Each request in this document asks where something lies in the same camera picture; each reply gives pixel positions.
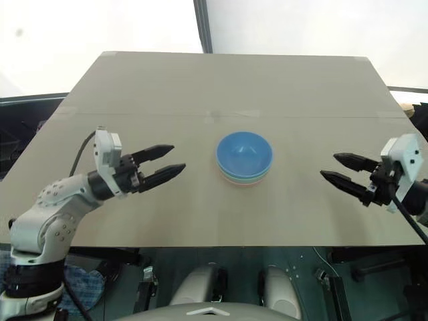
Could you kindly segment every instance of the metal frame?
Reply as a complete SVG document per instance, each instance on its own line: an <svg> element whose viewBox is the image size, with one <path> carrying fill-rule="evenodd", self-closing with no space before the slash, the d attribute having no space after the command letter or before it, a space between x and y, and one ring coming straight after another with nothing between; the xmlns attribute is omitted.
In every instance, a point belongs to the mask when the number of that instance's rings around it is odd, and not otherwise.
<svg viewBox="0 0 428 321"><path fill-rule="evenodd" d="M330 291L336 311L338 321L351 321L348 298L343 284L343 279L339 276L330 276Z"/></svg>
<svg viewBox="0 0 428 321"><path fill-rule="evenodd" d="M327 258L330 263L346 263L363 257L392 251L409 251L424 245L332 247Z"/></svg>
<svg viewBox="0 0 428 321"><path fill-rule="evenodd" d="M69 254L105 259L127 265L141 265L145 267L150 263L150 258L138 254L139 248L115 249L113 247L76 247L71 246Z"/></svg>
<svg viewBox="0 0 428 321"><path fill-rule="evenodd" d="M416 92L418 94L428 94L428 88L409 88L409 87L394 87L394 86L388 86L389 90L392 90L394 92Z"/></svg>
<svg viewBox="0 0 428 321"><path fill-rule="evenodd" d="M204 54L213 53L213 45L211 43L211 32L209 29L207 0L193 0L195 6L195 15L199 31L199 39Z"/></svg>
<svg viewBox="0 0 428 321"><path fill-rule="evenodd" d="M68 92L60 92L57 94L42 94L30 96L18 96L0 98L0 106L7 106L11 104L30 104L32 102L45 102L47 100L63 100L68 95Z"/></svg>

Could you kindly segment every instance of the bowl rim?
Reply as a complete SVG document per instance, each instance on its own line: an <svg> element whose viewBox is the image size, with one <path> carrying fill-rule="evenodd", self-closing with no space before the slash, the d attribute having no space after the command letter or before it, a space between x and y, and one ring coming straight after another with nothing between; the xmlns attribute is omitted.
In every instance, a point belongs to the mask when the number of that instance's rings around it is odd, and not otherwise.
<svg viewBox="0 0 428 321"><path fill-rule="evenodd" d="M231 135L234 135L234 134L240 134L240 133L245 133L245 134L252 134L252 135L256 135L256 136L259 136L262 140L264 140L265 141L265 143L267 144L267 146L269 147L269 152L270 152L270 155L271 155L271 157L270 157L270 161L269 161L269 164L267 164L267 167L266 168L264 168L263 170L261 170L260 172L257 172L257 173L255 173L255 174L252 174L252 175L238 175L238 174L236 174L236 173L233 173L233 172L231 172L231 171L228 171L222 164L221 164L221 162L220 162L220 160L219 160L219 147L220 147L220 144L227 138L227 137L229 137L229 136L231 136ZM232 132L231 134L228 134L228 135L226 135L226 136L224 136L220 141L219 141L219 143L217 144L217 148L215 149L215 158L216 158L216 160L217 160L217 164L220 166L220 168L225 172L225 173L227 173L227 174L229 174L229 175L231 175L232 177L235 177L235 178L237 178L237 179L252 179L252 178L256 178L257 176L260 176L260 175L262 175L262 174L264 174L265 172L267 172L268 170L270 170L270 167L272 166L272 162L274 161L274 150L272 149L272 146L270 145L270 143L262 136L262 135L259 135L259 134L256 134L256 133L254 133L254 132L248 132L248 131L244 131L244 130L242 130L242 131L239 131L239 132Z"/></svg>

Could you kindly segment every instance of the blue cloth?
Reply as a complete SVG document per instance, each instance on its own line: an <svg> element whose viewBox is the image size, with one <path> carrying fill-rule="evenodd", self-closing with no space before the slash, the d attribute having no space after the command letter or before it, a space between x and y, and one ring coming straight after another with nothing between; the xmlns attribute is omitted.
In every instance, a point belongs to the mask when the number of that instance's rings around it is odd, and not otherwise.
<svg viewBox="0 0 428 321"><path fill-rule="evenodd" d="M3 276L10 264L10 252L0 251L0 278L2 281L0 283L0 293L5 290L3 285ZM93 308L100 300L104 291L104 278L101 273L96 270L87 272L81 267L67 265L66 259L65 276L85 309L89 310ZM66 309L70 314L80 314L79 310L76 308L72 299L65 290L63 292L60 308Z"/></svg>

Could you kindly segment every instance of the green bowl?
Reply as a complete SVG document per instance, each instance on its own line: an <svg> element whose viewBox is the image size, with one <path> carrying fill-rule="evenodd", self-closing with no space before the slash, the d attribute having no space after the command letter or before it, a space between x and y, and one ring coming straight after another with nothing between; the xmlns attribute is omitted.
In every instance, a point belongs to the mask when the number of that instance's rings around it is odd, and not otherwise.
<svg viewBox="0 0 428 321"><path fill-rule="evenodd" d="M251 179L237 179L236 177L233 177L233 176L227 174L225 171L223 171L223 169L221 169L221 167L219 167L219 170L220 170L221 174L223 174L223 176L226 177L228 180L235 182L235 183L238 183L238 184L252 184L252 183L258 182L258 181L262 180L266 176L266 174L269 172L269 171L265 171L261 175L259 175L257 177L253 177Z"/></svg>

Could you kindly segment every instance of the white wall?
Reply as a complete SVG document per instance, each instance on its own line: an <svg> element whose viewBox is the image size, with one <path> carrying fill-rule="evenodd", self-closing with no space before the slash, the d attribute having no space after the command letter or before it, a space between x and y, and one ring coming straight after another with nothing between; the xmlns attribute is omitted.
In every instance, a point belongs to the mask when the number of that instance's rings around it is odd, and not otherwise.
<svg viewBox="0 0 428 321"><path fill-rule="evenodd" d="M69 92L107 50L202 52L192 0L0 0L0 97Z"/></svg>
<svg viewBox="0 0 428 321"><path fill-rule="evenodd" d="M428 0L207 0L215 53L366 56L428 88Z"/></svg>

